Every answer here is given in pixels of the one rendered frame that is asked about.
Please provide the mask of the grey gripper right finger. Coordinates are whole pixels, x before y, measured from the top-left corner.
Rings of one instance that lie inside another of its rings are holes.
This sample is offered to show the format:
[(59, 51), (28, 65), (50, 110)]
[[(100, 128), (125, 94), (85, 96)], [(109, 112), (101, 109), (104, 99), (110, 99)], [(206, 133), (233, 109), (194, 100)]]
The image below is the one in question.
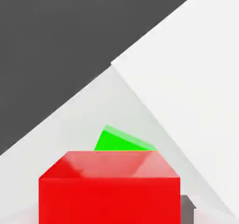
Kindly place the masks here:
[(232, 224), (232, 216), (212, 207), (199, 196), (181, 195), (181, 224)]

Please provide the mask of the small green cube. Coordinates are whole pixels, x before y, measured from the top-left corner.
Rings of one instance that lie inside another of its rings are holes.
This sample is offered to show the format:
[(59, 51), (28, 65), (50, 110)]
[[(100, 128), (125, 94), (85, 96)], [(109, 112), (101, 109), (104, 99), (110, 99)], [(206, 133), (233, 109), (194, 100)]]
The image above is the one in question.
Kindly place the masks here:
[(95, 151), (157, 151), (157, 149), (132, 135), (106, 125), (102, 130)]

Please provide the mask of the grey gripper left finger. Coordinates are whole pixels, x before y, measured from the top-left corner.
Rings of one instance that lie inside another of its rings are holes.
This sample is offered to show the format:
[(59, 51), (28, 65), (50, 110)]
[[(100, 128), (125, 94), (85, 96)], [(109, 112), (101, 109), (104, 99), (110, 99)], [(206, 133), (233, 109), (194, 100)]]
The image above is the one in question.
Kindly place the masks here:
[(38, 204), (17, 213), (12, 224), (39, 224)]

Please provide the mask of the small red cube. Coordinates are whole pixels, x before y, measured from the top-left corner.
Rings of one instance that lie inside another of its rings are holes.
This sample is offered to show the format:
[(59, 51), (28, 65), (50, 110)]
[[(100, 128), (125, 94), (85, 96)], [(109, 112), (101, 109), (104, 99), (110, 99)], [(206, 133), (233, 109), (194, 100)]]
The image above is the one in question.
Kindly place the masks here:
[(70, 151), (39, 178), (39, 224), (181, 224), (180, 189), (157, 151)]

